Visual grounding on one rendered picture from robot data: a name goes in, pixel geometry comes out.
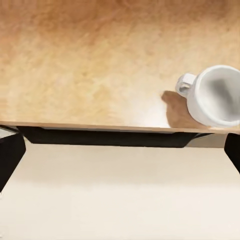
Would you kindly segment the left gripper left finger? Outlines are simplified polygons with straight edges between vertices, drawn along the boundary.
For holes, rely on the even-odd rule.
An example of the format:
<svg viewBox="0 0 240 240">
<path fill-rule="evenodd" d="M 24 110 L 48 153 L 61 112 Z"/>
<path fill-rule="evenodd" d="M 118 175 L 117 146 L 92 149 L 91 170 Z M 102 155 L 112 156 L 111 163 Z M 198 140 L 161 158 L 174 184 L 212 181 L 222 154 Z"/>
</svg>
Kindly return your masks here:
<svg viewBox="0 0 240 240">
<path fill-rule="evenodd" d="M 26 152 L 21 133 L 0 138 L 0 193 Z"/>
</svg>

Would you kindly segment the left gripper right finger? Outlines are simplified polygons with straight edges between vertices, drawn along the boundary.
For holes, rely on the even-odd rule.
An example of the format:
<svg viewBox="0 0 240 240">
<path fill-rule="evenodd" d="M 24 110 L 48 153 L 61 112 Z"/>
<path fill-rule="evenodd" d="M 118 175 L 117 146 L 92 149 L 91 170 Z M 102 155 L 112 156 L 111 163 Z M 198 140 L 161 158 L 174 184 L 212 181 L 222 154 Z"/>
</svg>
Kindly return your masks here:
<svg viewBox="0 0 240 240">
<path fill-rule="evenodd" d="M 240 134 L 227 134 L 224 151 L 240 173 Z"/>
</svg>

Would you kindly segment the coffee cup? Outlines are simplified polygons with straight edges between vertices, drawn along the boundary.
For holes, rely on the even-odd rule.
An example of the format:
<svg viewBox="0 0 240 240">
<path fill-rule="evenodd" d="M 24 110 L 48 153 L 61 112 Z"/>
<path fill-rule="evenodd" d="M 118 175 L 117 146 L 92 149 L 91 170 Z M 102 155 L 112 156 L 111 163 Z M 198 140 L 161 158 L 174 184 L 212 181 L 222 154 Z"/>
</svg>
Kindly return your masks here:
<svg viewBox="0 0 240 240">
<path fill-rule="evenodd" d="M 240 125 L 240 70 L 214 65 L 198 76 L 187 73 L 175 90 L 186 98 L 189 113 L 199 123 L 218 128 Z"/>
</svg>

